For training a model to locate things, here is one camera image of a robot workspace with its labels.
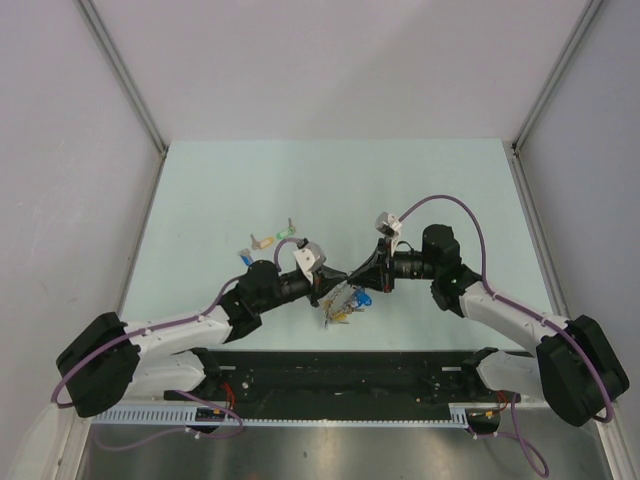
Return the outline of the right aluminium frame post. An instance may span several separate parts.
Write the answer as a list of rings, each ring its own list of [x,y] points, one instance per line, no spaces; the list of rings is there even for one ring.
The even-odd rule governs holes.
[[[567,40],[563,44],[549,74],[542,84],[541,90],[528,110],[514,139],[511,141],[511,150],[516,156],[521,153],[523,147],[526,145],[548,103],[560,86],[561,81],[567,74],[590,30],[607,4],[608,1],[605,0],[589,0],[581,10],[578,20],[572,27]]]

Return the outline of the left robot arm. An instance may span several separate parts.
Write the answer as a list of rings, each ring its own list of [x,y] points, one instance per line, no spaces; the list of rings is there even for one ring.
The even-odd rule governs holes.
[[[51,401],[87,418],[123,400],[175,399],[182,391],[210,399],[221,387],[210,348],[248,336],[263,313],[303,297],[318,306],[346,277],[327,266],[281,273],[260,260],[227,281],[201,312],[139,323],[103,313],[58,356],[61,380]]]

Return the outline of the metal disc keyring organizer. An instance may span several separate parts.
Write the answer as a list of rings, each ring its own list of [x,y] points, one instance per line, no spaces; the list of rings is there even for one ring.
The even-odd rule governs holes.
[[[340,296],[336,297],[335,299],[330,299],[339,303],[338,308],[326,310],[324,308],[324,303],[327,300],[323,300],[323,302],[321,303],[321,307],[323,311],[323,326],[325,329],[329,328],[331,325],[347,324],[349,322],[349,317],[355,312],[355,310],[350,306],[350,303],[349,303],[350,296],[354,290],[356,290],[356,288],[350,285],[350,288],[345,289]],[[344,312],[349,314],[347,323],[332,323],[330,321],[331,316],[339,312]]]

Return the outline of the right aluminium side rail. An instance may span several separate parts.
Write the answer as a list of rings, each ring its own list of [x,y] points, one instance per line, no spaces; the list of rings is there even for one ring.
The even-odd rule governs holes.
[[[526,178],[522,161],[518,152],[511,144],[506,144],[505,152],[552,310],[556,314],[571,319],[572,314],[567,304],[566,296],[552,258],[548,239],[529,182]]]

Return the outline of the blue tag key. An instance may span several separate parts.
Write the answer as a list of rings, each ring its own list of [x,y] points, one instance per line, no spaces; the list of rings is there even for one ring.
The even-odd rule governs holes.
[[[249,249],[243,249],[237,252],[237,255],[243,261],[246,266],[250,266],[254,260],[251,256],[251,251]]]
[[[358,310],[370,307],[373,304],[373,300],[365,290],[356,289],[351,294],[349,303],[354,310]]]

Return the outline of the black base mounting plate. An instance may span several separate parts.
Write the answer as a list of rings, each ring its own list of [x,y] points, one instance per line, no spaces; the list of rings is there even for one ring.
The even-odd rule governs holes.
[[[228,401],[236,413],[406,412],[414,402],[500,409],[513,395],[481,382],[471,370],[473,351],[209,351],[219,382],[209,394],[192,395]]]

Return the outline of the left aluminium frame post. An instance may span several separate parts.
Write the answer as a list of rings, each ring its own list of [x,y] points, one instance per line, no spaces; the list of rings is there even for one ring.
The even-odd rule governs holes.
[[[113,73],[146,136],[160,157],[164,159],[168,152],[168,143],[153,118],[148,104],[95,2],[91,0],[74,0],[73,4]]]

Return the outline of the aluminium frame post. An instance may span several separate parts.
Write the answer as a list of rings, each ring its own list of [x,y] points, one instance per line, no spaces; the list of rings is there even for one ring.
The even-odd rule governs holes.
[[[113,73],[146,136],[160,157],[164,159],[168,152],[168,143],[153,118],[148,104],[95,2],[91,0],[74,0],[73,4]]]
[[[560,86],[561,81],[567,74],[590,30],[607,4],[608,1],[605,0],[589,0],[581,10],[578,20],[572,27],[567,40],[563,44],[549,74],[542,84],[541,90],[528,110],[514,139],[511,141],[511,150],[516,156],[521,153],[523,147],[526,145],[548,103]]]

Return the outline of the blue tag key on table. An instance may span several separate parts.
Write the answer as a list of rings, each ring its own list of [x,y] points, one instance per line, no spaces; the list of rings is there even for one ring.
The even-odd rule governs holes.
[[[250,266],[254,260],[251,256],[251,251],[249,249],[243,249],[237,252],[237,255],[243,261],[246,266]]]

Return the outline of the green tag key on table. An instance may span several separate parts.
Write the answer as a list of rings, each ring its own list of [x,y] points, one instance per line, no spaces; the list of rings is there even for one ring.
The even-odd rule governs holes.
[[[288,218],[288,225],[276,234],[277,240],[283,240],[292,237],[296,233],[296,227],[291,218]]]

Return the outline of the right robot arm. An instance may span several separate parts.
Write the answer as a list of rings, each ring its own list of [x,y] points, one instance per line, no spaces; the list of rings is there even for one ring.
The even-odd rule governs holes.
[[[542,400],[566,423],[582,426],[609,420],[613,401],[629,389],[629,378],[595,319],[546,314],[490,292],[482,276],[463,263],[448,226],[426,227],[419,251],[396,251],[390,238],[381,238],[348,282],[389,293],[400,279],[430,281],[441,310],[485,325],[524,349],[519,356],[488,347],[468,361],[461,388],[473,401],[504,390]]]

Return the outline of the orange tag key on table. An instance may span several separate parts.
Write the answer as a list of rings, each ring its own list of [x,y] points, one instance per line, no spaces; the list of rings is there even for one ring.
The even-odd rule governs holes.
[[[251,234],[251,249],[252,250],[265,250],[271,247],[275,241],[273,236],[257,239],[255,235]]]

